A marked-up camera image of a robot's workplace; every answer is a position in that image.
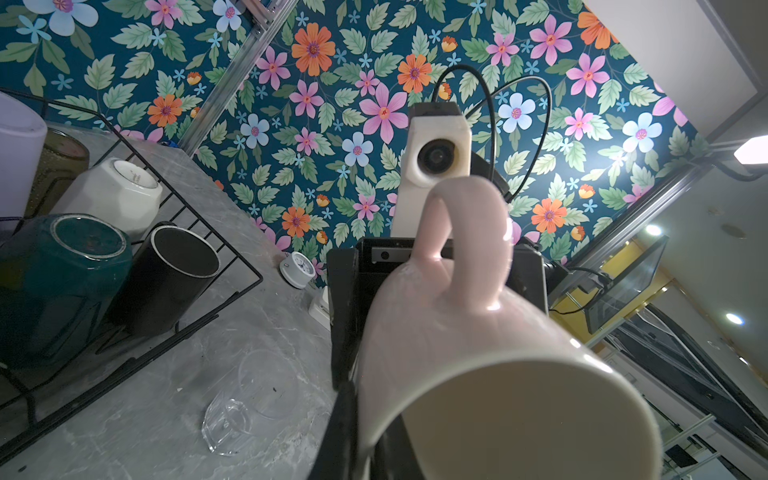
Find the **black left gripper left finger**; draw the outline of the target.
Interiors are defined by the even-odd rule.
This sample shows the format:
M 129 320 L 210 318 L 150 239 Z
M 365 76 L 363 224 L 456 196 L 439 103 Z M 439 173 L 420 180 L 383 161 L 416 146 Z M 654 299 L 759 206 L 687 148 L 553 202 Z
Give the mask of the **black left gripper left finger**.
M 355 384 L 339 386 L 336 401 L 308 480 L 350 480 L 357 457 L 358 402 Z

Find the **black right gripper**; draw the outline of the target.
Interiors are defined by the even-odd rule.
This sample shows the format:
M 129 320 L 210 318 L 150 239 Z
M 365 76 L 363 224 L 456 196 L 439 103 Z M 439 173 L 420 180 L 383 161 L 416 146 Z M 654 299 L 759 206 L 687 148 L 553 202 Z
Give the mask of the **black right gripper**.
M 389 274 L 410 258 L 413 244 L 412 238 L 368 237 L 353 248 L 334 248 L 327 254 L 334 389 L 349 378 L 376 293 Z M 549 310 L 545 258 L 527 238 L 514 246 L 506 286 L 541 311 Z

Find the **black mug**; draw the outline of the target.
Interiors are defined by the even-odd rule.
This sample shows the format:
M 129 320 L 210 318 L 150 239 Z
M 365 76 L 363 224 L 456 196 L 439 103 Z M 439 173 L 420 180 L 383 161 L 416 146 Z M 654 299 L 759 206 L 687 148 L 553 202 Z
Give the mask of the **black mug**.
M 220 268 L 219 255 L 207 240 L 161 222 L 135 254 L 106 320 L 134 336 L 161 335 L 182 319 Z

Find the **white rectangular box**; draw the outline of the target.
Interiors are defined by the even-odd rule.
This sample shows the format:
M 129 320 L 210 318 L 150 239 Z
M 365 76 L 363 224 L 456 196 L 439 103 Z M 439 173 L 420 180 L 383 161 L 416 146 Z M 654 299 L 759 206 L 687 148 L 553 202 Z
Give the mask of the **white rectangular box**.
M 331 329 L 331 315 L 328 288 L 323 287 L 313 298 L 309 307 L 310 316 L 326 330 Z

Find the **green mug white inside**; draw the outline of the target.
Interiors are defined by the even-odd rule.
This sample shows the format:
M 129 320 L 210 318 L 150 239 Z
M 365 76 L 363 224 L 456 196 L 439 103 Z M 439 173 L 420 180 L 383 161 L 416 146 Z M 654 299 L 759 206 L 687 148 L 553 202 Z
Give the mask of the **green mug white inside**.
M 96 336 L 132 266 L 129 237 L 83 214 L 34 218 L 1 247 L 1 362 L 56 365 Z

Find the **clear glass cup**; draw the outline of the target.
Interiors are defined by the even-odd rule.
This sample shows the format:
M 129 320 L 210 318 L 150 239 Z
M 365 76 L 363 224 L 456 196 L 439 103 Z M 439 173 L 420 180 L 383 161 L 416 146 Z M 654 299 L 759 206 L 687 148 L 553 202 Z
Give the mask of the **clear glass cup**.
M 239 358 L 219 381 L 203 414 L 201 435 L 214 455 L 256 456 L 286 435 L 304 433 L 327 412 L 297 360 L 261 347 Z

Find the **lavender plastic cup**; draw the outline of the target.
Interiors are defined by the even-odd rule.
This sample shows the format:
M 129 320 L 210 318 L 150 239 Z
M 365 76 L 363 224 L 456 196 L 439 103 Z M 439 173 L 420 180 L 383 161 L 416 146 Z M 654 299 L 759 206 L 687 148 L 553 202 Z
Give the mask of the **lavender plastic cup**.
M 1 94 L 1 228 L 23 217 L 48 133 L 43 118 Z

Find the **cream mug pink handle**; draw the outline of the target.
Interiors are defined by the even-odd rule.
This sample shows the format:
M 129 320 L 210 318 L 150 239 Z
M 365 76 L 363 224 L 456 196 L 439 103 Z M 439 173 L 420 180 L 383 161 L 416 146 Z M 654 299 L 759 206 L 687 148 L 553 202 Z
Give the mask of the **cream mug pink handle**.
M 506 286 L 512 227 L 495 186 L 428 194 L 411 256 L 376 293 L 358 357 L 358 460 L 403 418 L 428 479 L 657 479 L 662 442 L 619 373 Z

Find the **brown textured cup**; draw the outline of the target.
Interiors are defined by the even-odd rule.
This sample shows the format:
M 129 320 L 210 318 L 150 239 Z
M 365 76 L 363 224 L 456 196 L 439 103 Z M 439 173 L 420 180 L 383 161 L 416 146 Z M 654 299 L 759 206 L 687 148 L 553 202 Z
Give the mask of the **brown textured cup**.
M 25 218 L 47 215 L 73 181 L 89 167 L 90 153 L 73 136 L 49 128 L 38 162 Z

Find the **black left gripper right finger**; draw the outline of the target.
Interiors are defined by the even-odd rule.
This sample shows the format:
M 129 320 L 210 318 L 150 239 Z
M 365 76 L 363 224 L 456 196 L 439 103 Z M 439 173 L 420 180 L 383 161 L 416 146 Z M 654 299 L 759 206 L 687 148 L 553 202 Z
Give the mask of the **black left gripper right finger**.
M 375 446 L 374 478 L 425 480 L 401 416 L 391 422 Z

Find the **white faceted mug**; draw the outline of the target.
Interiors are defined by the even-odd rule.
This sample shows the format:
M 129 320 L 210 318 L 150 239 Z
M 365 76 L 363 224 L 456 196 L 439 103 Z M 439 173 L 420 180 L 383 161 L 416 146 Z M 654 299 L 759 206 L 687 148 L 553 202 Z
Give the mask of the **white faceted mug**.
M 109 158 L 80 174 L 51 214 L 87 214 L 139 240 L 159 212 L 163 186 L 147 170 Z

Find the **white round clock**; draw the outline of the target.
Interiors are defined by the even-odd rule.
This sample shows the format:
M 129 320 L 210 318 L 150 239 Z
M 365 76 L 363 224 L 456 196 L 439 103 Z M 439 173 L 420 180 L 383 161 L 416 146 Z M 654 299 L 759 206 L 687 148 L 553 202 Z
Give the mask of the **white round clock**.
M 279 263 L 282 278 L 293 288 L 302 290 L 315 278 L 312 262 L 300 252 L 292 252 Z

